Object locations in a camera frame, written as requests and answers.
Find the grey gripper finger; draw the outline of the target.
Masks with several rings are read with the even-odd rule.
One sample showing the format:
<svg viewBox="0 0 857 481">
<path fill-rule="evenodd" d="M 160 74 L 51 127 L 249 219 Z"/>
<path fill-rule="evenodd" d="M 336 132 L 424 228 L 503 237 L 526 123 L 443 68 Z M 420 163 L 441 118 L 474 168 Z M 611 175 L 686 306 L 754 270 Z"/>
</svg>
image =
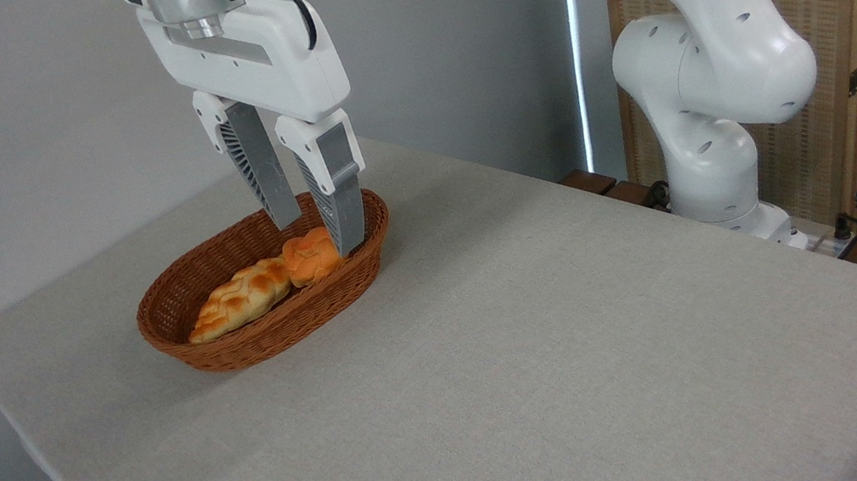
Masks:
<svg viewBox="0 0 857 481">
<path fill-rule="evenodd" d="M 275 127 L 299 164 L 337 252 L 347 257 L 364 242 L 366 226 L 358 181 L 366 164 L 349 116 L 339 109 L 311 123 L 285 115 Z"/>
<path fill-rule="evenodd" d="M 302 210 L 257 108 L 201 90 L 191 102 L 214 148 L 231 159 L 273 224 L 289 228 Z"/>
</svg>

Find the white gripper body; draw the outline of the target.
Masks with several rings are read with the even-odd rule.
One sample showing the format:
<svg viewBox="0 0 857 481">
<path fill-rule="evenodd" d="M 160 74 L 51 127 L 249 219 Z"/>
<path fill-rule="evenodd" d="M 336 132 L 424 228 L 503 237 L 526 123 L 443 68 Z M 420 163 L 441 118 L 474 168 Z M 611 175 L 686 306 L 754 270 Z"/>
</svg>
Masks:
<svg viewBox="0 0 857 481">
<path fill-rule="evenodd" d="M 293 0 L 249 0 L 221 16 L 223 33 L 192 39 L 137 11 L 167 73 L 179 84 L 305 122 L 339 110 L 352 84 L 321 15 L 308 10 L 317 42 Z"/>
</svg>

